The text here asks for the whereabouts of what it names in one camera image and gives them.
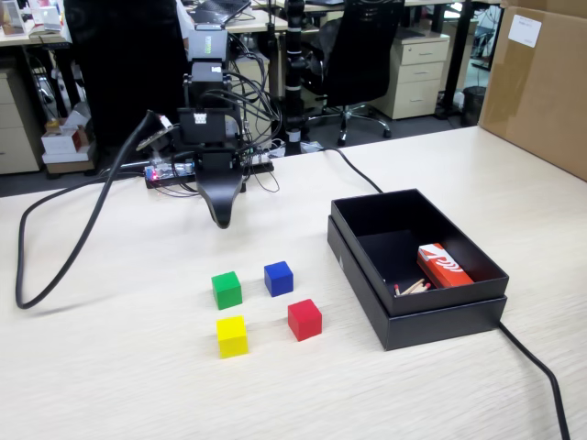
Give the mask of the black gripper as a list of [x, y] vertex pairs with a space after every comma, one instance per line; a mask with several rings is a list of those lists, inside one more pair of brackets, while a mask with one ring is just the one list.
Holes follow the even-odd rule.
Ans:
[[[226, 108], [180, 108], [176, 148], [193, 152], [199, 170], [196, 187], [210, 215], [221, 228], [230, 226], [233, 204], [240, 194], [243, 176], [239, 169], [239, 113]], [[209, 171], [235, 171], [221, 180]]]

